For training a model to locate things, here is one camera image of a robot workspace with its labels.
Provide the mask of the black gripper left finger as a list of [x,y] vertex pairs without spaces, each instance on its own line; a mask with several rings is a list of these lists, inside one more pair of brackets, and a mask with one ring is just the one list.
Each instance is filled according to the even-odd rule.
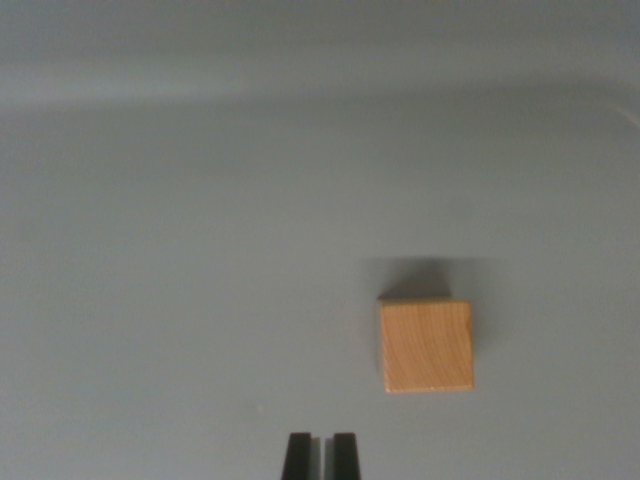
[[282,480],[320,480],[321,444],[310,432],[295,432],[289,436],[282,467]]

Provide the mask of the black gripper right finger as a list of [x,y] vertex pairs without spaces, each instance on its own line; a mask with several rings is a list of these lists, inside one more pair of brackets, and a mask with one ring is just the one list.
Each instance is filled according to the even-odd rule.
[[362,479],[355,433],[335,433],[325,441],[324,479]]

